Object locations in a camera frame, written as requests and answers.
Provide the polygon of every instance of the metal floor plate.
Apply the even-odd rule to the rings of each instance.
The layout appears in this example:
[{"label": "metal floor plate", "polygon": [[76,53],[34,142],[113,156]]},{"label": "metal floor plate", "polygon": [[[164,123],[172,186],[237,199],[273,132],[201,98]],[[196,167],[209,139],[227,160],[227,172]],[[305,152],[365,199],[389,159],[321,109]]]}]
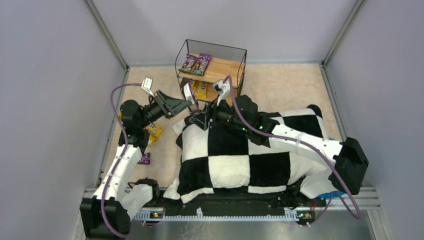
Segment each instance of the metal floor plate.
[{"label": "metal floor plate", "polygon": [[127,240],[374,240],[369,219],[346,211],[328,211],[312,227],[292,221],[163,221],[155,226],[132,223]]}]

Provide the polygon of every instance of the snack package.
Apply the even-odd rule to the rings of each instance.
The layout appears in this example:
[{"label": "snack package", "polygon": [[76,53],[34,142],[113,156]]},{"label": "snack package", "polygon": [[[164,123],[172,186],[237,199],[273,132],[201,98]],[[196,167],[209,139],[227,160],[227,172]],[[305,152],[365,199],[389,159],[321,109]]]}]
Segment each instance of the snack package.
[{"label": "snack package", "polygon": [[200,53],[197,63],[194,65],[194,69],[192,70],[192,74],[203,76],[211,58],[212,55]]},{"label": "snack package", "polygon": [[148,136],[148,142],[147,145],[152,145],[154,142],[156,142],[158,139],[156,137],[154,137],[153,135],[149,135]]},{"label": "snack package", "polygon": [[208,89],[208,84],[206,82],[204,81],[198,82],[194,90],[194,94],[196,95],[196,98],[205,99],[207,89]]},{"label": "snack package", "polygon": [[148,126],[146,126],[144,129],[147,130],[147,132],[153,136],[156,140],[159,138],[159,136],[162,134],[162,132],[164,131],[164,127],[158,125],[158,124],[154,124],[154,123],[150,123]]},{"label": "snack package", "polygon": [[185,62],[182,65],[182,68],[179,69],[179,71],[184,73],[190,73],[192,70],[192,67],[195,65],[197,61],[198,61],[197,57],[187,53],[187,56],[185,57]]},{"label": "snack package", "polygon": [[198,86],[199,81],[193,79],[189,79],[188,81],[190,82],[191,89],[196,91],[196,87]]},{"label": "snack package", "polygon": [[197,99],[195,92],[192,88],[192,84],[190,83],[191,81],[194,84],[196,84],[196,81],[193,81],[192,79],[184,77],[181,80],[181,83],[179,84],[179,89],[181,91],[182,97],[185,100],[191,102],[191,105],[188,106],[187,111],[190,114],[196,114],[196,113],[200,112],[199,102],[198,102],[198,99]]},{"label": "snack package", "polygon": [[150,152],[143,154],[143,156],[141,157],[140,161],[137,162],[137,164],[144,164],[144,165],[150,164]]}]

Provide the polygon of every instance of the black square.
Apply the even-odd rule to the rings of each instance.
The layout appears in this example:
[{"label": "black square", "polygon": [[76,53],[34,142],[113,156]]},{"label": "black square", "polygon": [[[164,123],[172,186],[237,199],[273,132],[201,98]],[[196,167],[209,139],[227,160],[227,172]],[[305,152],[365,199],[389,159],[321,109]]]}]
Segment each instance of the black square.
[{"label": "black square", "polygon": [[183,134],[181,133],[178,135],[178,137],[175,140],[175,144],[180,148],[183,149]]},{"label": "black square", "polygon": [[266,117],[266,118],[281,118],[281,114],[279,112],[260,111],[259,116]]},{"label": "black square", "polygon": [[208,161],[207,156],[184,161],[179,170],[179,185],[176,192],[185,195],[198,189],[212,188]]},{"label": "black square", "polygon": [[316,115],[284,116],[284,124],[297,131],[305,132],[310,135],[322,138],[320,123]]},{"label": "black square", "polygon": [[287,185],[290,179],[289,152],[250,155],[250,183],[254,187]]},{"label": "black square", "polygon": [[207,155],[248,155],[248,139],[241,129],[214,124],[207,136]]}]

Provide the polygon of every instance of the white wall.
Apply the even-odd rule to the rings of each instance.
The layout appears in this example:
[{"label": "white wall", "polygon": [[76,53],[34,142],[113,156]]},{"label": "white wall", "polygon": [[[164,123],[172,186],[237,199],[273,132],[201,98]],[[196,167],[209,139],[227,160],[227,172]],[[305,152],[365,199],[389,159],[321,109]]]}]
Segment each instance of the white wall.
[{"label": "white wall", "polygon": [[248,62],[322,61],[356,0],[95,0],[129,65],[174,64],[185,39]]},{"label": "white wall", "polygon": [[424,2],[367,1],[329,74],[396,239],[423,239]]},{"label": "white wall", "polygon": [[0,239],[70,239],[123,70],[82,0],[0,3]]}]

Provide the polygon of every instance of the floor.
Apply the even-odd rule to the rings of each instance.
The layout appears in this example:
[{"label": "floor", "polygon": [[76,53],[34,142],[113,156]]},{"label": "floor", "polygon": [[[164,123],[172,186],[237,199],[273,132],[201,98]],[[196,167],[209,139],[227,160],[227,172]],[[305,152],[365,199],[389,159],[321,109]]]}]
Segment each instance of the floor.
[{"label": "floor", "polygon": [[164,221],[153,227],[133,222],[127,240],[374,240],[370,219],[328,211],[311,228],[293,221]]},{"label": "floor", "polygon": [[[141,83],[145,77],[153,78],[152,91],[160,89],[168,96],[180,98],[174,66],[132,67],[128,83]],[[259,111],[277,112],[305,108],[309,104],[318,105],[322,110],[328,136],[340,140],[333,109],[317,63],[308,64],[247,64],[242,94],[248,95],[258,104]],[[125,89],[123,100],[133,99],[140,105],[148,104],[148,96],[141,88],[131,86]],[[130,180],[153,178],[160,187],[167,187],[175,178],[180,164],[181,149],[175,144],[177,135],[172,125],[188,116],[183,111],[172,119],[159,119],[156,123],[164,127],[157,142],[148,146],[151,153],[150,165],[137,165]],[[116,154],[121,130],[116,126],[107,158],[109,169]]]}]

